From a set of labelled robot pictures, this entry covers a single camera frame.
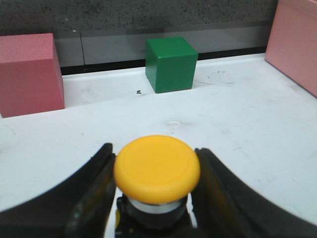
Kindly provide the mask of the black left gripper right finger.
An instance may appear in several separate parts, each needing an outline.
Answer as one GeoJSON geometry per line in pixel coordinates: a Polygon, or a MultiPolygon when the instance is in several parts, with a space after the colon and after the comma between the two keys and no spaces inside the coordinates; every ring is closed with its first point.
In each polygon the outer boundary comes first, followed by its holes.
{"type": "Polygon", "coordinates": [[[209,149],[195,149],[200,181],[191,193],[197,225],[210,238],[315,238],[317,227],[242,182],[209,149]]]}

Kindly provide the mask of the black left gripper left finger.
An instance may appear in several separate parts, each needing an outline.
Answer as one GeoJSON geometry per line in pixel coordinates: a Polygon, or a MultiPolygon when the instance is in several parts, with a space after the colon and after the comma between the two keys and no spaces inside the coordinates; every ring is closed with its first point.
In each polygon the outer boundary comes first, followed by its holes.
{"type": "Polygon", "coordinates": [[[0,213],[2,238],[102,238],[115,183],[112,144],[49,191],[0,213]]]}

